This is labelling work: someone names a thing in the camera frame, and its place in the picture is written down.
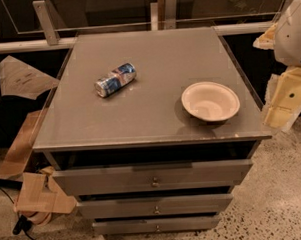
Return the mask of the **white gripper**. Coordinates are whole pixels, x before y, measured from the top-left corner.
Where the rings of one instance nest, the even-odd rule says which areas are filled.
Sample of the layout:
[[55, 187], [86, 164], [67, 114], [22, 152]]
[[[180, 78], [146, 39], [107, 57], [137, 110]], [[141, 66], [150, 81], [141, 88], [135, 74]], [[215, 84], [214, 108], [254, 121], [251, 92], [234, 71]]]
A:
[[277, 61], [295, 66], [287, 67], [281, 75], [271, 75], [262, 109], [265, 126], [288, 131], [301, 113], [301, 0], [293, 0], [279, 21], [257, 37], [253, 46], [274, 50]]

